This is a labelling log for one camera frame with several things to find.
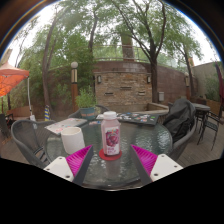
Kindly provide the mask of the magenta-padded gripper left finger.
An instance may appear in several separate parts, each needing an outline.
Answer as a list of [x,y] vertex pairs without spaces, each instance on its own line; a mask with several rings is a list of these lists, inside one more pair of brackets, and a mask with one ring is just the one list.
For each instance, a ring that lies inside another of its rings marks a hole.
[[68,157],[57,157],[45,168],[45,171],[81,186],[92,156],[93,146],[89,145]]

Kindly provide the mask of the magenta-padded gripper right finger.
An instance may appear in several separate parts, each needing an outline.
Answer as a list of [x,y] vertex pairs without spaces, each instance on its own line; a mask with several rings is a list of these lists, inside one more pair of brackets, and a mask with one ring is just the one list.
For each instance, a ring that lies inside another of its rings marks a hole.
[[131,146],[130,153],[143,186],[182,169],[166,154],[156,155],[135,145]]

